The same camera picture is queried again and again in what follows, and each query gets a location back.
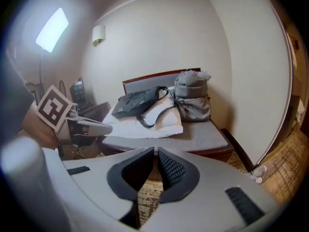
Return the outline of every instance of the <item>black strap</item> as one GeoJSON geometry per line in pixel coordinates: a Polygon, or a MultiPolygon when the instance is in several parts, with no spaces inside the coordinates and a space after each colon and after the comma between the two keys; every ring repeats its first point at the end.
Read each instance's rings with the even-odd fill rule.
{"type": "Polygon", "coordinates": [[[173,107],[176,107],[176,105],[171,106],[171,107],[168,107],[168,108],[164,109],[161,113],[159,113],[159,115],[158,115],[158,117],[156,118],[156,120],[155,120],[155,122],[154,122],[153,125],[147,125],[146,122],[145,122],[145,120],[144,120],[144,119],[142,118],[142,116],[140,116],[140,115],[139,115],[139,116],[136,116],[136,118],[137,118],[138,121],[141,123],[141,125],[144,126],[145,128],[152,128],[152,127],[155,126],[156,122],[158,122],[158,120],[160,119],[160,117],[162,117],[163,114],[164,114],[165,112],[167,112],[170,108],[173,108],[173,107]]]}
{"type": "Polygon", "coordinates": [[[161,97],[160,99],[166,97],[166,96],[170,93],[171,97],[172,97],[173,100],[174,100],[174,105],[171,106],[171,107],[168,107],[168,108],[164,109],[161,113],[159,113],[159,115],[158,115],[158,117],[156,118],[156,120],[155,120],[155,122],[154,122],[153,125],[147,125],[147,123],[145,122],[145,120],[142,118],[141,115],[136,116],[136,118],[138,119],[138,121],[140,122],[140,124],[141,124],[142,126],[144,126],[145,128],[152,128],[152,127],[154,127],[155,124],[156,124],[156,122],[158,122],[158,120],[160,119],[160,117],[162,117],[163,114],[164,114],[165,112],[167,112],[170,108],[176,107],[176,104],[178,103],[178,101],[173,97],[171,91],[170,91],[167,87],[161,86],[161,89],[162,89],[162,90],[166,90],[166,94],[165,94],[163,97],[161,97]]]}
{"type": "Polygon", "coordinates": [[[169,89],[168,88],[166,88],[167,90],[166,90],[166,94],[163,96],[163,97],[161,97],[160,99],[158,99],[158,101],[159,100],[161,100],[161,99],[163,99],[164,97],[166,97],[168,94],[169,94],[169,89]]]}

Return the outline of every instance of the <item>wooden headboard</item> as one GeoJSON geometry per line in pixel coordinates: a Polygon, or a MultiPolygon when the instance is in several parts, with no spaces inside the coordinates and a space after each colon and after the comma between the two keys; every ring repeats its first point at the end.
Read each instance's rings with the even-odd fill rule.
{"type": "Polygon", "coordinates": [[[161,72],[126,80],[122,82],[122,85],[124,87],[125,94],[145,90],[155,86],[170,87],[174,86],[174,81],[178,76],[178,74],[186,70],[193,70],[197,72],[201,71],[200,68],[194,68],[194,69],[175,70],[170,72],[161,72]]]}

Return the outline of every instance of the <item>bed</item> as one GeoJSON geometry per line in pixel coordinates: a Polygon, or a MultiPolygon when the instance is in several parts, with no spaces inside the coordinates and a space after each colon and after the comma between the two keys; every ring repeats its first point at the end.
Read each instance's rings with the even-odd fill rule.
{"type": "MultiPolygon", "coordinates": [[[[185,70],[162,72],[123,81],[125,94],[155,86],[174,86],[174,80],[181,71],[185,70]]],[[[182,126],[182,134],[167,138],[133,139],[107,136],[102,138],[100,148],[105,155],[153,146],[175,148],[225,162],[231,156],[233,146],[211,119],[205,122],[182,122],[182,126]]]]}

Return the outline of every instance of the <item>drawstring bag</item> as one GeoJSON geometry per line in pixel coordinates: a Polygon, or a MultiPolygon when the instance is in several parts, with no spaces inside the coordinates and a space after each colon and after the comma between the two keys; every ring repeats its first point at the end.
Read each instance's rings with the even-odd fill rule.
{"type": "Polygon", "coordinates": [[[184,122],[205,121],[211,116],[211,105],[207,95],[206,72],[181,72],[175,80],[175,99],[180,118],[184,122]]]}

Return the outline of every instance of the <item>hand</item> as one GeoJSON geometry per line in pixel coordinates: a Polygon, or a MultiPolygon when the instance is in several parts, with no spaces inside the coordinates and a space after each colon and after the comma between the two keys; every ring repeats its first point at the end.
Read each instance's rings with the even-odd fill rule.
{"type": "Polygon", "coordinates": [[[35,113],[36,104],[32,104],[24,117],[22,128],[34,139],[41,147],[55,149],[57,148],[58,140],[54,130],[48,126],[35,113]]]}

